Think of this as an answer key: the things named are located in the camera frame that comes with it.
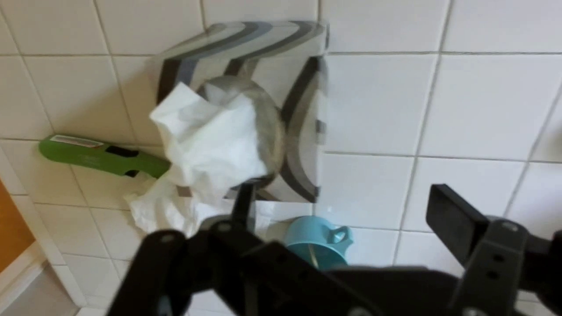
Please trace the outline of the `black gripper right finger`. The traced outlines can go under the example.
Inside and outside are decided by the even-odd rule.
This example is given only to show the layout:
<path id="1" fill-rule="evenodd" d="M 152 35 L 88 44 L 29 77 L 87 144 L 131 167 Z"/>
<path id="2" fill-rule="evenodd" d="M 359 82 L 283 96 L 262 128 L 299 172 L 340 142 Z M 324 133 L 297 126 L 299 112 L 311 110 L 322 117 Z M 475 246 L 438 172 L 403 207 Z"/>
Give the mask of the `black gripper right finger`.
<path id="1" fill-rule="evenodd" d="M 433 184 L 426 221 L 464 274 L 450 300 L 457 316 L 517 316 L 519 291 L 562 316 L 562 230 L 550 239 L 485 216 L 448 184 Z"/>

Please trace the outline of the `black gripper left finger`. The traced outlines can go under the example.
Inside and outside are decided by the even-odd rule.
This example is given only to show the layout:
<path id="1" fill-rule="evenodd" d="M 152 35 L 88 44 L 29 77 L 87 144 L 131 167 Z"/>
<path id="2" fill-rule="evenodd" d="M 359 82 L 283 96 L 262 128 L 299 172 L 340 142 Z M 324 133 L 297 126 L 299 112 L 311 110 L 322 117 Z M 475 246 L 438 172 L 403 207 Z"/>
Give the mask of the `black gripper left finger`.
<path id="1" fill-rule="evenodd" d="M 280 286 L 289 251 L 255 235 L 255 193 L 254 182 L 243 184 L 232 212 L 206 219 L 194 237 L 150 233 L 108 316 L 185 316 L 203 291 L 217 293 L 236 316 L 306 316 Z"/>

